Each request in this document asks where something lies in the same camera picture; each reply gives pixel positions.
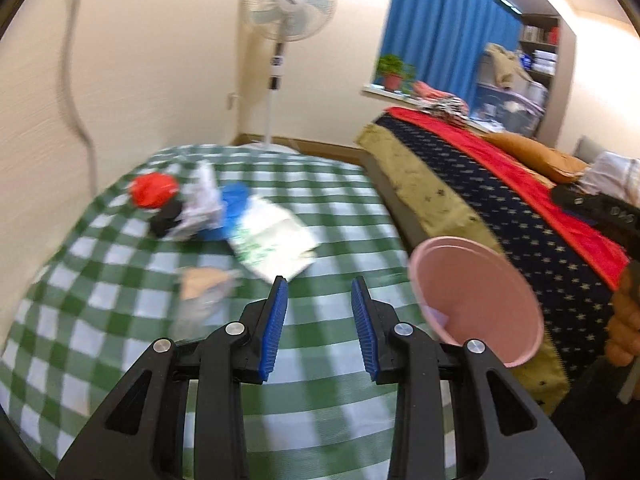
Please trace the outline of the person's right hand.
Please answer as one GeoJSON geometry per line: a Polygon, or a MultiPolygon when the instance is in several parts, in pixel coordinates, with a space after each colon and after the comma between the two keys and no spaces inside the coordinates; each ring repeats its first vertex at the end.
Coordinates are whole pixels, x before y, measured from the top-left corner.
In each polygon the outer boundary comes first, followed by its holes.
{"type": "Polygon", "coordinates": [[[639,306],[631,298],[631,292],[631,274],[625,270],[614,292],[613,315],[606,326],[605,355],[616,367],[629,365],[640,352],[639,306]]]}

